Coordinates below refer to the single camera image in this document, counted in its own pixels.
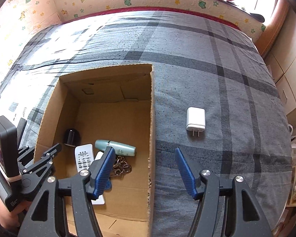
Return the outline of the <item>person's left hand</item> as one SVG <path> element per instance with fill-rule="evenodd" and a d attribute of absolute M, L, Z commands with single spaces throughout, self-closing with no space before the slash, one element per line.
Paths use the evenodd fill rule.
<path fill-rule="evenodd" d="M 30 205 L 31 202 L 22 201 L 12 212 L 9 212 L 0 198 L 0 225 L 11 232 L 18 231 L 21 225 L 19 214 L 24 210 L 28 210 Z"/>

